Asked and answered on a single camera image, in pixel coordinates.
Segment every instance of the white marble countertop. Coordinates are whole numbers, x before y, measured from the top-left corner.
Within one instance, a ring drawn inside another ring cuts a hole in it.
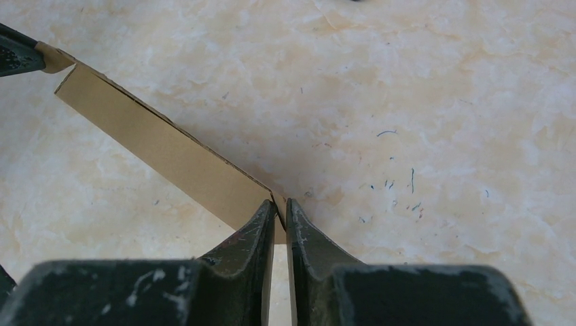
[[[359,259],[490,264],[536,324],[576,320],[576,1],[0,9],[2,23],[297,198]],[[231,232],[53,96],[64,75],[0,79],[8,272],[61,257],[189,257]],[[285,269],[274,281],[273,325],[288,325]]]

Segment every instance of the folded cardboard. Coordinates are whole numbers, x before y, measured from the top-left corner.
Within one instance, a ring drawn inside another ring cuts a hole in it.
[[[55,94],[103,132],[235,230],[268,199],[281,211],[276,243],[285,243],[285,199],[154,108],[60,49],[38,42],[46,73],[75,65]]]

